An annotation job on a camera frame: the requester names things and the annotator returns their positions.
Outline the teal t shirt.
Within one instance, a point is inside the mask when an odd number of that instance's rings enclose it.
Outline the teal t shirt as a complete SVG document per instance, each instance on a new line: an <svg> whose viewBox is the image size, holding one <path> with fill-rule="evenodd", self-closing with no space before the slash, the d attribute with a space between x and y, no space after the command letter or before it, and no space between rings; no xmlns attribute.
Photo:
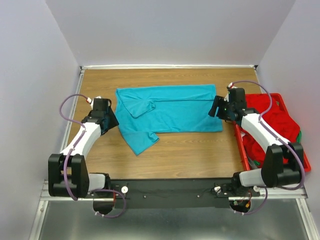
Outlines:
<svg viewBox="0 0 320 240"><path fill-rule="evenodd" d="M222 121L209 116L213 84L118 88L115 115L119 131L135 155L159 141L159 133L215 133Z"/></svg>

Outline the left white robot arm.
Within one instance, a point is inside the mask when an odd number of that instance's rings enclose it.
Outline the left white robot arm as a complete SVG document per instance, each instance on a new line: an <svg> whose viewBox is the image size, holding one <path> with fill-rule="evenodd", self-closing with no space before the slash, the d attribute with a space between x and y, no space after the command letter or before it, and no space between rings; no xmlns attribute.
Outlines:
<svg viewBox="0 0 320 240"><path fill-rule="evenodd" d="M89 173L86 157L94 143L119 122L112 110L112 101L95 97L86 100L90 112L81 121L68 119L80 125L79 131L60 153L48 159L48 192L52 197L85 198L95 192L104 198L110 194L111 180L107 173Z"/></svg>

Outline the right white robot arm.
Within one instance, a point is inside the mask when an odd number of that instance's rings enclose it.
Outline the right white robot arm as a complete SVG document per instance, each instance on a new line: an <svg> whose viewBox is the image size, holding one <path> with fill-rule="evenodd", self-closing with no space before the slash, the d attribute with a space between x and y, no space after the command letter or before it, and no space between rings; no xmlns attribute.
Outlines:
<svg viewBox="0 0 320 240"><path fill-rule="evenodd" d="M230 191L234 195L241 196L254 186L293 191L304 185L302 145L290 142L263 119L262 113L249 108L243 88L230 87L227 96L215 96L208 115L234 122L249 133L265 153L261 168L233 175Z"/></svg>

